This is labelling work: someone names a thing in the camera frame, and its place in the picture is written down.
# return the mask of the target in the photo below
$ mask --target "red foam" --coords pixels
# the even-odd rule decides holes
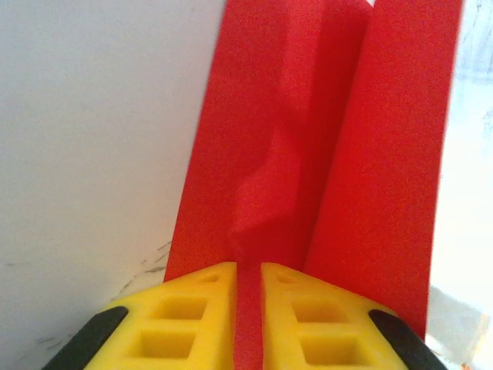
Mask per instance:
[[[370,10],[227,3],[167,280],[221,261],[303,267]]]
[[[260,262],[302,269],[320,204],[307,272],[422,333],[460,6],[378,1],[345,120],[366,1],[228,1],[166,280],[238,263],[238,369],[261,368]]]
[[[377,1],[305,272],[424,335],[461,0]]]

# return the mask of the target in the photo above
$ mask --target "yellow plastic part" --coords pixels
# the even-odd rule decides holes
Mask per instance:
[[[263,370],[407,370],[368,316],[384,306],[263,264]]]
[[[114,301],[129,313],[86,370],[232,370],[236,264]]]

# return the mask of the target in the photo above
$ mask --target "small hole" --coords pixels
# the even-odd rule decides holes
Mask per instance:
[[[303,298],[293,301],[298,322],[345,322],[346,315],[331,301]]]
[[[281,283],[286,283],[286,284],[296,283],[295,279],[293,279],[290,276],[286,276],[286,275],[277,275],[277,280]]]
[[[219,280],[219,275],[214,274],[214,275],[209,275],[208,277],[205,277],[200,282],[201,283],[215,283],[218,280]]]
[[[371,365],[356,338],[307,336],[300,343],[309,365]]]
[[[130,357],[187,358],[195,333],[144,331],[130,349]]]
[[[167,298],[150,316],[175,320],[200,320],[207,306],[207,300],[200,297]]]

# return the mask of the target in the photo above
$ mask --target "white surface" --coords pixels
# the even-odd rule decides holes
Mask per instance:
[[[0,3],[2,370],[41,368],[171,239],[222,9]]]
[[[427,343],[493,369],[493,1],[467,0],[445,136]]]
[[[171,243],[166,243],[157,248],[142,259],[139,266],[135,269],[135,274],[119,288],[118,293],[112,294],[111,300],[125,297],[126,295],[136,293],[146,288],[156,286],[163,282],[163,275],[166,269]],[[47,362],[56,352],[65,345],[69,339],[76,333],[84,323],[70,325],[58,335],[46,335],[37,339],[36,345],[25,351],[14,362],[5,367],[5,370],[17,369],[40,369],[40,364]]]

